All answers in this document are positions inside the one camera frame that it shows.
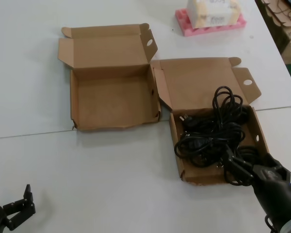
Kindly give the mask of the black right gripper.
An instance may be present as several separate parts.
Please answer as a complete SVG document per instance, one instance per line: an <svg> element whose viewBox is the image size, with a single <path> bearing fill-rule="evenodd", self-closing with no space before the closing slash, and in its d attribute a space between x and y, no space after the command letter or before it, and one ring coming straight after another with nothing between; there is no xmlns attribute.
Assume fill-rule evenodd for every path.
<svg viewBox="0 0 291 233"><path fill-rule="evenodd" d="M253 187L262 187L266 183L291 184L291 172L271 154L266 154L259 162L254 164L255 162L255 147L238 147L236 149L227 147L224 165L224 178L226 182L251 182Z"/></svg>

